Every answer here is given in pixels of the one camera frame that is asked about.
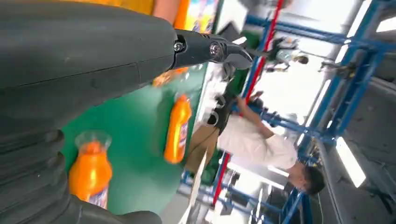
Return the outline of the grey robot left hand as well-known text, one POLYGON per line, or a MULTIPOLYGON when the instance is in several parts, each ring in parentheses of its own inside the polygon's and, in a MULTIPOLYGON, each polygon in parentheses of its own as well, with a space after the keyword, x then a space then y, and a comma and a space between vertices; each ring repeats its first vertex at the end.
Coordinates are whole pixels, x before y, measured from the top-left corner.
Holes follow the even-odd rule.
POLYGON ((205 62, 245 69, 252 58, 217 35, 121 7, 1 1, 1 223, 161 223, 151 211, 114 215, 71 195, 62 127, 168 70, 205 62))

